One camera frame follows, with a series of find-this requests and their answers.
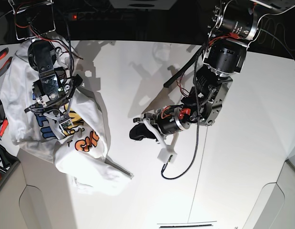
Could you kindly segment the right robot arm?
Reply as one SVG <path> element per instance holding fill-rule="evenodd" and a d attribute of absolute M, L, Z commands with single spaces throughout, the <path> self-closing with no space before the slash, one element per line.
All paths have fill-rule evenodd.
<path fill-rule="evenodd" d="M 56 29 L 53 1 L 10 0 L 9 4 L 13 10 L 16 38 L 30 40 L 28 61 L 39 76 L 32 85 L 35 103 L 24 111 L 52 119 L 62 129 L 72 127 L 69 112 L 82 78 L 73 75 L 71 44 L 47 37 Z"/>

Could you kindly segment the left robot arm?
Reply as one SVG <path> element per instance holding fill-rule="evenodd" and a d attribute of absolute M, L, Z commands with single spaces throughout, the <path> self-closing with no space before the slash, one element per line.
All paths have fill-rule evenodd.
<path fill-rule="evenodd" d="M 132 140 L 144 138 L 160 141 L 168 135 L 186 130 L 191 124 L 212 125 L 222 108 L 232 83 L 231 75 L 243 67 L 247 49 L 258 31 L 258 3 L 244 0 L 222 0 L 213 10 L 208 39 L 194 56 L 169 80 L 182 91 L 182 77 L 194 66 L 193 86 L 183 94 L 181 104 L 169 105 L 155 113 L 135 118 L 129 133 Z"/>

